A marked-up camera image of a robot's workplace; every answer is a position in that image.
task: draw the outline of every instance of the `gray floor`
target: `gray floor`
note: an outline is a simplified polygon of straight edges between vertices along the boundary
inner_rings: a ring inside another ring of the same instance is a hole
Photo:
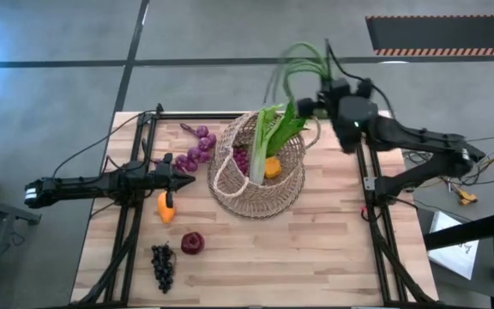
[[[0,0],[0,61],[126,59],[140,0]],[[152,0],[137,59],[276,57],[303,40],[331,39],[342,56],[372,56],[365,15],[494,14],[494,0]],[[162,103],[168,111],[249,110],[260,106],[271,66],[135,68],[125,111]],[[494,62],[349,64],[370,76],[405,125],[494,136]],[[123,68],[0,69],[0,200],[21,206],[27,182],[109,129]],[[317,80],[300,76],[298,97]],[[380,98],[376,98],[384,108]],[[477,144],[494,150],[494,140]],[[97,172],[103,147],[71,161],[62,176]],[[494,179],[494,168],[484,176]],[[423,202],[470,219],[494,214],[494,184],[474,187],[467,207],[441,186],[416,191]],[[37,227],[17,224],[27,242],[0,265],[0,308],[66,304],[75,277],[90,201],[41,209]],[[438,281],[450,304],[488,299]]]

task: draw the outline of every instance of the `red onion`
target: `red onion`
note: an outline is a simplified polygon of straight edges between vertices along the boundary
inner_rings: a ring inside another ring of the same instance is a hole
[[[211,141],[209,141],[208,138],[202,137],[202,138],[199,139],[199,143],[197,144],[197,147],[201,151],[208,151],[211,148],[210,147],[210,144],[211,144]]]
[[[200,125],[197,127],[196,135],[198,137],[206,137],[209,134],[209,128],[206,125]]]
[[[199,162],[200,163],[206,163],[206,162],[209,162],[210,160],[211,160],[211,154],[208,153],[207,151],[202,151],[199,154]]]
[[[197,160],[199,158],[199,154],[201,150],[198,147],[192,147],[188,149],[188,158],[192,160]]]
[[[184,154],[179,154],[177,155],[175,161],[177,162],[177,165],[183,166],[184,163],[188,162],[188,157],[185,156]]]
[[[188,160],[188,163],[184,167],[186,171],[188,172],[195,172],[197,171],[197,163],[193,160]]]
[[[207,135],[207,138],[210,141],[209,147],[210,148],[214,147],[214,145],[216,145],[216,135],[214,133],[211,133]]]

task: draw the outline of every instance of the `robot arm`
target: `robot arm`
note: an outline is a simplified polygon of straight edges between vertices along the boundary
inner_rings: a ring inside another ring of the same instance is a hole
[[[26,186],[24,203],[32,209],[53,205],[62,200],[109,197],[117,204],[127,203],[135,194],[146,190],[176,191],[194,182],[195,177],[171,167],[172,154],[166,154],[155,171],[145,173],[144,163],[131,161],[119,169],[98,177],[53,179],[42,178]],[[167,195],[172,203],[172,196]]]
[[[345,153],[353,153],[363,137],[376,151],[405,148],[433,154],[425,164],[395,177],[373,179],[367,185],[374,187],[377,199],[388,201],[401,190],[418,187],[437,176],[461,177],[472,170],[474,162],[485,157],[464,136],[407,128],[395,119],[379,116],[377,104],[370,101],[371,93],[371,80],[361,82],[353,93],[342,78],[322,82],[318,101],[302,99],[297,106],[300,117],[312,116],[317,109],[325,110]]]

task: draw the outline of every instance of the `green leaves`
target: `green leaves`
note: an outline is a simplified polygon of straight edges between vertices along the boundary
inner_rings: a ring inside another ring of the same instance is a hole
[[[272,121],[274,120],[275,118],[275,113],[280,109],[282,108],[283,105],[282,104],[279,104],[279,105],[276,105],[276,106],[270,106],[268,108],[263,108],[263,110],[265,111],[264,113],[264,122],[267,124],[267,125],[270,125],[270,123],[272,123]]]
[[[292,103],[287,104],[285,114],[281,117],[280,127],[270,137],[266,151],[266,157],[271,157],[277,154],[287,141],[304,129],[306,119],[294,118],[295,107]]]

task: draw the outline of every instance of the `butcher block tabletop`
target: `butcher block tabletop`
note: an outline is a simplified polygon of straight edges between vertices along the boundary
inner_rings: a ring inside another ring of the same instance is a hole
[[[136,114],[117,113],[113,128]],[[194,128],[205,124],[218,136],[231,120],[158,120],[153,158],[161,158],[167,152],[185,154],[196,145],[196,138],[182,130],[180,123]],[[306,142],[316,135],[315,124],[309,122],[307,126],[310,130],[303,132]],[[106,154],[118,165],[130,159],[135,129],[136,121],[132,121],[110,138]],[[399,149],[378,156],[384,175],[395,175],[405,168]],[[340,151],[327,122],[322,122],[319,142],[304,157],[306,177],[298,200],[274,218],[251,221],[222,209],[208,189],[207,168],[207,164],[201,164],[192,173],[196,182],[174,194],[177,212],[170,224],[160,221],[159,191],[145,200],[129,306],[383,303],[369,225],[360,217],[364,196],[357,159],[355,154]],[[410,194],[402,194],[402,198],[412,200]],[[96,199],[93,212],[110,202],[107,198]],[[129,224],[133,210],[130,211]],[[401,261],[420,287],[436,300],[416,209],[398,203],[390,207],[390,212]],[[118,217],[119,206],[111,206],[89,222],[72,300],[83,297],[110,263]],[[205,249],[199,255],[186,255],[180,250],[181,239],[189,232],[198,232],[205,239]],[[150,247],[167,242],[177,255],[177,263],[172,289],[163,294],[150,263]],[[124,263],[117,273],[115,298],[121,294],[123,272]],[[387,273],[391,294],[397,300],[389,264]]]

